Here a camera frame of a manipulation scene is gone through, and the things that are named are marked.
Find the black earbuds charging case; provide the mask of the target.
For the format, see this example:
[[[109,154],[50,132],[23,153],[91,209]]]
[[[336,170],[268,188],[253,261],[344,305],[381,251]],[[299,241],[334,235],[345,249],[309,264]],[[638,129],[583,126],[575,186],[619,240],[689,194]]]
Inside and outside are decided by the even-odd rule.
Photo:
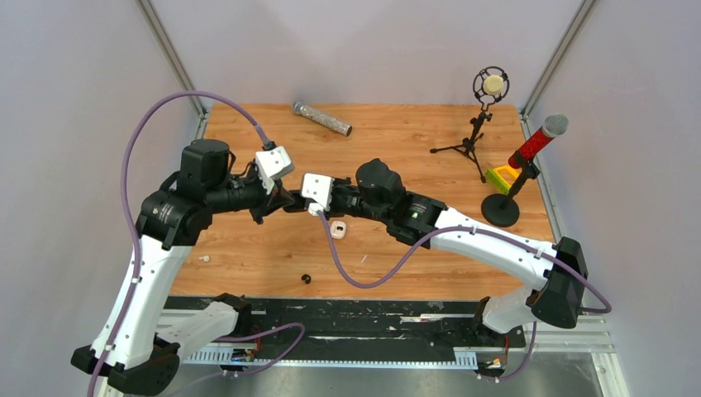
[[[303,213],[308,209],[307,200],[299,193],[298,190],[292,190],[289,192],[291,197],[291,202],[283,207],[286,213]]]

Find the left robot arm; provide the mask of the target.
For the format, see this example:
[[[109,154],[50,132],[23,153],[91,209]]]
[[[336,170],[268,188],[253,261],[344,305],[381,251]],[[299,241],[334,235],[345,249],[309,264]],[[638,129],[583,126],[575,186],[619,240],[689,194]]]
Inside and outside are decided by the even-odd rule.
[[[74,351],[73,366],[125,395],[156,396],[208,343],[219,337],[242,342],[252,334],[250,303],[232,294],[174,326],[157,327],[182,264],[215,214],[246,210],[262,223],[291,202],[282,179],[294,165],[284,147],[265,144],[239,175],[231,172],[235,159],[219,140],[184,148],[179,170],[143,201],[131,223],[136,244],[126,278],[103,330]]]

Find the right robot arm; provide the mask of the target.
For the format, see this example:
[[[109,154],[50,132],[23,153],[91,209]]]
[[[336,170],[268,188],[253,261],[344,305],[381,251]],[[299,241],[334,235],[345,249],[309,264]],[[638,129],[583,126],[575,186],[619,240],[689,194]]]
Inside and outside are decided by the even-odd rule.
[[[452,252],[520,279],[521,288],[481,300],[471,324],[477,342],[493,345],[516,326],[536,320],[564,329],[576,326],[587,277],[579,242],[568,237],[557,243],[532,240],[469,218],[406,190],[400,175],[380,159],[364,163],[355,177],[355,182],[316,177],[321,186],[311,192],[321,207],[314,213],[380,222],[411,251]]]

